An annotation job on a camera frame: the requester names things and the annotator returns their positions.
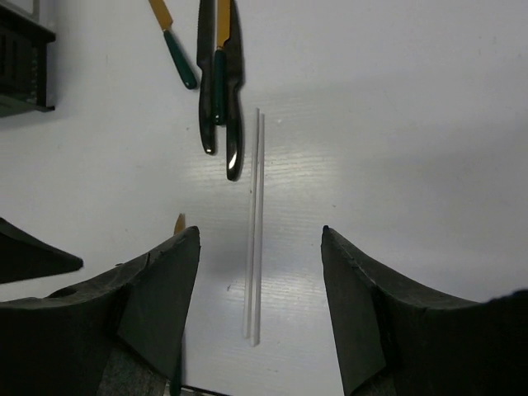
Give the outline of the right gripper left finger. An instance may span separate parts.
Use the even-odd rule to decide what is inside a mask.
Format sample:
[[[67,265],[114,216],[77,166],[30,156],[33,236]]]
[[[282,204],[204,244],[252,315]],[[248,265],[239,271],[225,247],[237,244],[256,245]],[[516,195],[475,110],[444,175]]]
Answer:
[[[47,297],[2,302],[2,394],[178,394],[199,260],[191,226]]]

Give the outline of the finger of the left gripper a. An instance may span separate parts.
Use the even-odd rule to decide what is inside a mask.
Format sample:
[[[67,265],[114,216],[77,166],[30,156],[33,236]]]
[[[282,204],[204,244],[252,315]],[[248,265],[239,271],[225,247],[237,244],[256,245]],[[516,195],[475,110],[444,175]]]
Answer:
[[[78,271],[83,260],[41,242],[1,218],[1,283]]]

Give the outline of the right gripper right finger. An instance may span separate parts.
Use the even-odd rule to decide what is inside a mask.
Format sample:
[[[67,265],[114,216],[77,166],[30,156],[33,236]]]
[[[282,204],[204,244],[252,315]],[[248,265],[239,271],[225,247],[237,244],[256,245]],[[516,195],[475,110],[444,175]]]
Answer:
[[[483,303],[448,295],[328,227],[321,254],[345,394],[526,394],[525,290]]]

